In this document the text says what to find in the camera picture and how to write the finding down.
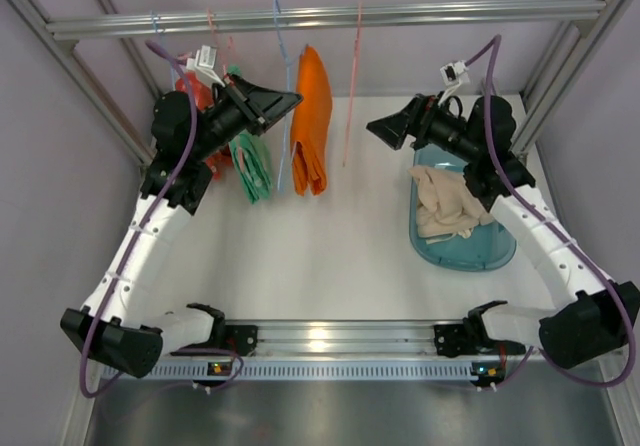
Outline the orange trousers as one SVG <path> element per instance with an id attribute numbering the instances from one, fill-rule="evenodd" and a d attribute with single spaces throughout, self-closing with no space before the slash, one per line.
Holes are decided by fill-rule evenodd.
<path id="1" fill-rule="evenodd" d="M 328 186 L 326 147 L 333 97 L 325 66 L 312 46 L 299 58 L 297 92 L 303 101 L 295 108 L 290 133 L 292 178 L 299 196 L 317 196 Z"/>

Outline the beige trousers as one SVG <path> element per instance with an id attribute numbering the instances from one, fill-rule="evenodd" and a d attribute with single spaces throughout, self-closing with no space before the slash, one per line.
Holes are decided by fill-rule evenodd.
<path id="1" fill-rule="evenodd" d="M 427 244 L 469 239 L 476 228 L 495 221 L 470 193 L 461 173 L 426 165 L 412 166 L 408 173 L 417 192 L 418 237 Z"/>

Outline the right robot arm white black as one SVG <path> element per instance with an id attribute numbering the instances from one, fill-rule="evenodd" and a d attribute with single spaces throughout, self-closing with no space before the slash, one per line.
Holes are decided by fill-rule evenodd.
<path id="1" fill-rule="evenodd" d="M 516 240 L 546 286 L 550 310 L 506 301 L 471 310 L 467 319 L 482 341 L 536 347 L 562 371 L 621 347 L 635 350 L 638 288 L 611 279 L 551 213 L 511 150 L 515 127 L 510 103 L 499 96 L 480 97 L 462 117 L 447 101 L 421 94 L 366 126 L 394 150 L 411 138 L 414 150 L 434 145 L 464 161 L 467 190 Z"/>

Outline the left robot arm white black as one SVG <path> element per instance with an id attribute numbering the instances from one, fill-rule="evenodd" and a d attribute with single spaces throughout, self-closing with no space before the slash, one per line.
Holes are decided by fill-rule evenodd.
<path id="1" fill-rule="evenodd" d="M 156 154 L 134 216 L 94 292 L 67 309 L 60 326 L 81 354 L 135 378 L 167 354 L 224 342 L 225 316 L 189 303 L 158 316 L 147 306 L 160 295 L 157 277 L 181 230 L 195 216 L 212 179 L 207 158 L 240 133 L 262 135 L 303 101 L 301 94 L 268 89 L 238 75 L 215 86 L 212 106 L 199 110 L 191 91 L 170 91 L 154 105 Z"/>

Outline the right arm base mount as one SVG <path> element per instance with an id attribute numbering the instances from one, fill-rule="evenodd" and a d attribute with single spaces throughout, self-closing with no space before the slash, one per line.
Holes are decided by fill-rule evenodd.
<path id="1" fill-rule="evenodd" d="M 434 345 L 439 356 L 497 355 L 498 346 L 476 328 L 462 323 L 438 324 L 433 327 Z"/>

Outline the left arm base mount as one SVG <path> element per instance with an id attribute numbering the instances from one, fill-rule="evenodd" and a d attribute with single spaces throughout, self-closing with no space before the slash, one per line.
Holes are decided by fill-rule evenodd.
<path id="1" fill-rule="evenodd" d="M 251 355 L 258 345 L 259 327 L 254 324 L 219 324 L 202 348 L 217 348 L 234 351 L 241 356 Z"/>

